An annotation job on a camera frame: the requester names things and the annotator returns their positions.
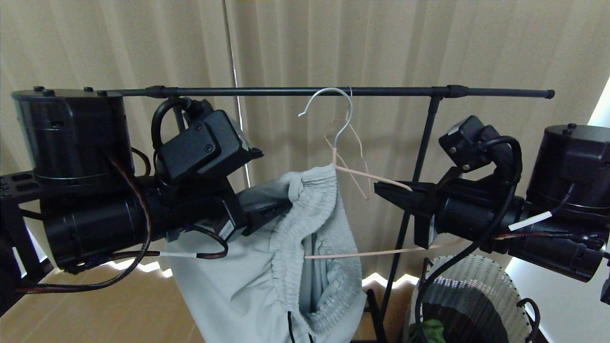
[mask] silver metal hook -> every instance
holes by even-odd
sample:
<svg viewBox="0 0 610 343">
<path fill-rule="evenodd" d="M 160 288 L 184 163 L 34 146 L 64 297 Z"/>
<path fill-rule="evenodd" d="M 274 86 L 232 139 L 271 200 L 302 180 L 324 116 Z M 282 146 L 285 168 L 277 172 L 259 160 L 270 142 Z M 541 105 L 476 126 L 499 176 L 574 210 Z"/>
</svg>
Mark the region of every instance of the silver metal hook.
<svg viewBox="0 0 610 343">
<path fill-rule="evenodd" d="M 303 115 L 307 114 L 307 111 L 309 110 L 309 106 L 311 105 L 311 102 L 315 99 L 316 96 L 322 94 L 322 93 L 326 93 L 326 92 L 337 92 L 341 95 L 343 95 L 344 97 L 347 98 L 347 101 L 349 102 L 349 116 L 347 118 L 347 123 L 345 123 L 345 125 L 343 125 L 343 127 L 341 128 L 341 130 L 339 130 L 339 132 L 337 133 L 337 135 L 335 136 L 335 144 L 334 144 L 334 148 L 337 148 L 337 141 L 339 140 L 339 136 L 343 133 L 343 131 L 345 131 L 345 129 L 350 125 L 351 123 L 351 119 L 353 116 L 353 105 L 351 102 L 351 97 L 349 95 L 347 95 L 347 93 L 345 93 L 343 90 L 339 89 L 339 88 L 335 88 L 335 87 L 328 87 L 328 88 L 322 88 L 321 90 L 317 91 L 314 93 L 314 95 L 311 96 L 311 98 L 309 98 L 309 101 L 307 102 L 307 106 L 305 106 L 305 110 L 301 113 L 299 113 L 299 117 L 302 117 Z"/>
</svg>

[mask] floor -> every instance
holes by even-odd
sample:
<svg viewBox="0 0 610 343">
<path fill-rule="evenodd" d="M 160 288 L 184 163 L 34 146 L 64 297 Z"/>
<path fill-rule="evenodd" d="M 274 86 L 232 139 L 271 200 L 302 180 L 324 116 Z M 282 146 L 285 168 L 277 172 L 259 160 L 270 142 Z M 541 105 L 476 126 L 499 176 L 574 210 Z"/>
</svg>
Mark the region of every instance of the floor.
<svg viewBox="0 0 610 343">
<path fill-rule="evenodd" d="M 53 271 L 49 283 L 94 283 L 118 273 L 109 266 L 76 276 Z M 373 288 L 381 303 L 383 287 Z M 412 285 L 392 290 L 385 328 L 395 342 L 410 302 Z M 354 339 L 374 340 L 369 314 Z M 172 277 L 136 269 L 118 284 L 81 294 L 28 295 L 0 319 L 1 343 L 142 342 L 204 343 Z"/>
</svg>

